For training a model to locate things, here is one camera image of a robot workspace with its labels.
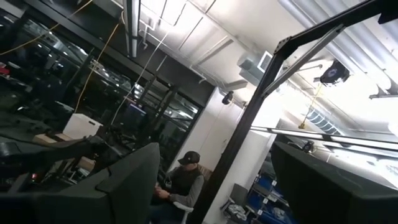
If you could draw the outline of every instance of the hand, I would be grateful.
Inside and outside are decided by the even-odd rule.
[[[156,194],[157,194],[157,196],[160,197],[161,199],[167,199],[167,198],[169,197],[169,195],[170,195],[170,193],[168,193],[167,191],[162,190],[162,189],[157,190],[157,191],[156,191]]]

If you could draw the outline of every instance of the white wall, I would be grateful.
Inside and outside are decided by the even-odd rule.
[[[271,95],[263,103],[252,125],[274,128],[279,122],[281,113],[279,96]],[[220,207],[227,201],[234,184],[239,184],[247,189],[250,188],[275,137],[275,134],[257,131],[248,133],[206,214],[205,223],[226,223],[220,212]]]
[[[178,166],[177,159],[186,152],[196,151],[201,155],[200,165],[214,170],[242,113],[242,109],[233,103],[222,104],[223,98],[216,88],[171,169]]]

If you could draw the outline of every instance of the metal beam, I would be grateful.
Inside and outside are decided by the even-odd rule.
[[[312,57],[321,51],[327,44],[329,44],[337,35],[344,30],[343,25],[338,25],[333,30],[329,31],[322,37],[317,44],[315,44],[307,53],[301,56],[291,67],[289,67],[277,80],[271,83],[262,93],[262,97],[269,96],[282,83],[288,80],[294,73],[296,73],[303,65],[305,65]]]
[[[372,149],[380,149],[385,151],[398,152],[398,143],[381,140],[369,140],[363,138],[354,138],[348,136],[339,136],[334,134],[323,134],[323,133],[310,133],[306,131],[293,131],[276,128],[263,128],[263,127],[251,127],[252,131],[261,131],[271,134],[281,134],[284,136],[292,136],[297,138],[305,138],[312,140],[319,140],[325,142],[334,142],[338,144],[345,144],[350,146],[361,146],[371,147]]]
[[[228,36],[223,37],[220,41],[218,41],[215,45],[208,49],[203,55],[201,55],[199,59],[193,64],[193,66],[201,65],[232,43],[233,40],[229,39]]]

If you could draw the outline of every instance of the security camera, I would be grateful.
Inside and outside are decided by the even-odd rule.
[[[229,91],[223,98],[223,104],[228,105],[232,102],[232,99],[234,98],[234,91]]]

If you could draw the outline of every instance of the ventilation duct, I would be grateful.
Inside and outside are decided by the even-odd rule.
[[[305,111],[301,111],[301,115],[305,116],[307,113],[307,121],[313,123],[316,127],[321,129],[323,132],[327,134],[335,134],[335,135],[341,135],[343,136],[344,134],[338,130],[338,128],[335,125],[335,122],[333,122],[328,115],[326,115],[324,112],[321,112],[318,109],[315,109],[312,104],[312,99],[308,97],[303,91],[298,89],[291,81],[287,81],[284,83],[280,88],[277,89],[277,92],[280,93],[281,95],[284,95],[286,92],[290,91],[290,94],[293,94],[295,96],[300,96],[303,99],[302,103],[305,105],[305,108],[309,108],[310,112],[308,113],[308,109]]]
[[[249,83],[258,86],[271,59],[272,55],[269,52],[264,52],[261,58],[244,54],[238,60],[238,66],[241,68],[239,74]]]

